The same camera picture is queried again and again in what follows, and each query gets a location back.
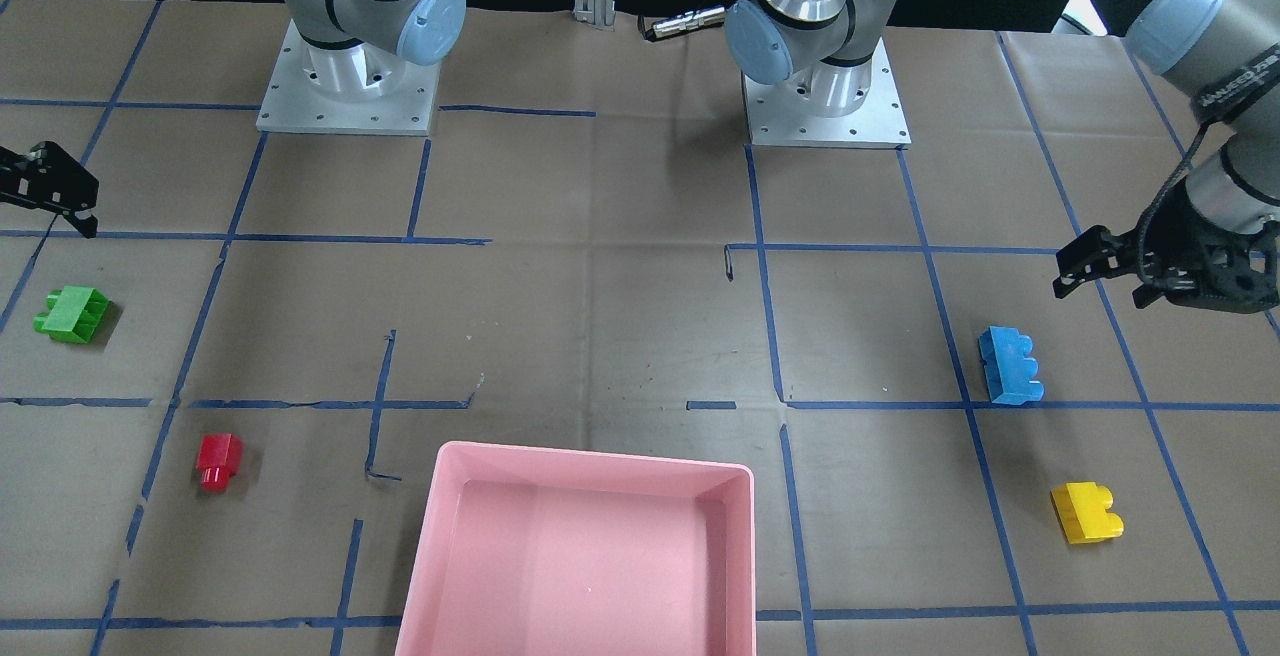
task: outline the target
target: green lego block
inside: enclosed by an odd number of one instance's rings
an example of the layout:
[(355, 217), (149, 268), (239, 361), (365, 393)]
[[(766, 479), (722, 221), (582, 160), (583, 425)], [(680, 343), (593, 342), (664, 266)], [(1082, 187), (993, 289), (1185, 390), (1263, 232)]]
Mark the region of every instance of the green lego block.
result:
[(64, 343), (88, 343), (102, 323), (110, 301), (96, 288), (68, 286), (51, 291), (46, 304), (49, 313), (36, 316), (37, 333), (47, 333), (54, 341)]

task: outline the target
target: metal mounting plate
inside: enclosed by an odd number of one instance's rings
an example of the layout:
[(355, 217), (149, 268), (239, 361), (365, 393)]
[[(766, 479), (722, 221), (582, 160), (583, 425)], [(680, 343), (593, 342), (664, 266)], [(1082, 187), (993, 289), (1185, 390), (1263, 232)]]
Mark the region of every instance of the metal mounting plate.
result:
[(786, 85), (764, 86), (742, 76), (742, 99), (751, 144), (759, 146), (822, 146), (831, 149), (897, 149), (911, 144), (911, 129), (897, 95), (884, 42), (872, 55), (867, 100), (846, 117), (805, 113), (808, 101)]
[(259, 131), (430, 136), (440, 64), (402, 62), (406, 72), (397, 91), (371, 101), (338, 101), (310, 82), (303, 70), (305, 49), (302, 36), (289, 22), (257, 114)]

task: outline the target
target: robotic arm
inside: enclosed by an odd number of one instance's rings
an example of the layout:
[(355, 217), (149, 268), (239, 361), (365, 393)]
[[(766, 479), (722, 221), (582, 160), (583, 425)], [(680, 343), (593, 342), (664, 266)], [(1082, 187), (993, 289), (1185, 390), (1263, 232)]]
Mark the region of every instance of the robotic arm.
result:
[(739, 0), (724, 19), (742, 69), (751, 140), (764, 145), (910, 144), (881, 49), (897, 0)]
[[(1094, 226), (1059, 251), (1055, 295), (1137, 274), (1139, 309), (1160, 297), (1242, 314), (1280, 305), (1280, 0), (1153, 0), (1126, 38), (1192, 97), (1202, 127), (1134, 229)], [(1194, 164), (1219, 122), (1235, 135)]]
[(262, 131), (425, 135), (466, 0), (284, 0)]

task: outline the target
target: lego block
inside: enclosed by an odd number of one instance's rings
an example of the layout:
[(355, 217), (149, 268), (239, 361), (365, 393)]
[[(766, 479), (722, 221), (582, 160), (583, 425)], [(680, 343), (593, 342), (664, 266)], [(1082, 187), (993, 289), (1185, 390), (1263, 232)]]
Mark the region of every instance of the lego block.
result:
[(225, 491), (232, 477), (239, 470), (244, 443), (233, 433), (209, 433), (200, 441), (196, 470), (200, 487), (205, 491)]
[(1124, 520), (1108, 512), (1115, 497), (1097, 483), (1066, 483), (1053, 489), (1053, 506), (1068, 543), (1097, 543), (1124, 533)]
[(1002, 325), (993, 325), (978, 337), (992, 404), (1020, 406), (1044, 397), (1044, 384), (1032, 381), (1039, 372), (1039, 364), (1030, 357), (1034, 346), (1030, 336)]
[(110, 301), (96, 288), (68, 286), (51, 291), (46, 304), (49, 311), (37, 315), (33, 324), (37, 333), (64, 343), (88, 343)]

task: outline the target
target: red lego block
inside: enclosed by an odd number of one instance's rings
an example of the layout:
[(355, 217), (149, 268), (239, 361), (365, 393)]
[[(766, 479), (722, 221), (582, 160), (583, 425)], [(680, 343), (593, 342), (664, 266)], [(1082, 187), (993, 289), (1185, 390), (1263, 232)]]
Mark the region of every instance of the red lego block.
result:
[(227, 483), (239, 470), (244, 443), (233, 433), (209, 433), (200, 442), (196, 470), (205, 491), (225, 491)]

